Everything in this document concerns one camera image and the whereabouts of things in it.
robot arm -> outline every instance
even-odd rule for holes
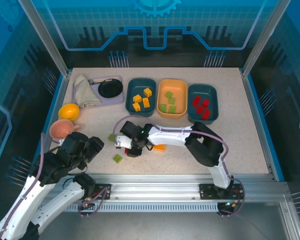
[[[31,189],[26,198],[13,213],[5,229],[3,226],[17,202],[30,188],[38,174],[40,157],[38,157],[29,171],[25,185],[18,198],[6,216],[0,221],[1,239],[18,240],[25,234],[39,234],[58,216],[68,205],[83,196],[90,196],[95,188],[95,181],[87,174],[74,178],[74,182],[50,203],[38,210],[45,196],[55,187],[61,178],[69,171],[79,168],[83,170],[104,147],[98,137],[88,138],[82,133],[73,132],[68,135],[56,154],[47,152],[43,157],[43,168],[38,182]]]
[[[200,164],[208,167],[213,183],[217,188],[226,190],[230,187],[232,181],[228,178],[221,162],[224,151],[222,143],[211,137],[203,137],[200,134],[187,131],[199,131],[220,138],[217,134],[200,122],[188,127],[159,126],[158,128],[152,124],[146,124],[144,128],[141,128],[127,121],[120,130],[124,136],[116,137],[115,146],[117,148],[127,148],[129,157],[140,156],[143,147],[151,150],[154,145],[160,144],[187,148]]]

black pan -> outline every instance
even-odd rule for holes
[[[115,78],[110,78],[100,83],[98,87],[98,92],[101,95],[101,97],[110,99],[122,93],[123,89],[124,86],[122,85],[121,81]]]

orange block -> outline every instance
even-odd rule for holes
[[[165,144],[160,144],[160,145],[154,145],[153,146],[154,150],[158,150],[161,152],[164,152],[166,150],[166,145]]]

white cloth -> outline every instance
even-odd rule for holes
[[[100,99],[96,96],[91,89],[88,79],[80,74],[75,82],[75,95],[74,99],[79,108],[96,107],[101,104]]]

speckled tabletop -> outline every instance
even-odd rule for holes
[[[74,68],[63,104],[72,102],[73,84],[79,74],[87,78],[111,75],[122,76],[126,95],[128,82],[133,78],[146,77],[159,82],[166,78],[181,79],[188,86],[194,83],[215,87],[218,96],[219,117],[208,127],[229,145],[226,158],[232,174],[266,174],[268,168],[261,148],[256,126],[248,103],[238,68]],[[75,122],[82,125],[82,133],[96,136],[104,141],[102,151],[89,163],[87,173],[91,174],[209,174],[208,168],[199,164],[186,148],[166,146],[165,152],[144,149],[142,156],[131,158],[123,149],[116,149],[108,140],[116,122],[127,116],[125,102],[117,105],[81,109]],[[150,119],[167,127],[186,127],[192,124],[185,114],[181,119],[167,119],[157,110]],[[134,124],[143,127],[147,121],[130,118]],[[123,160],[117,164],[112,158],[119,154]]]

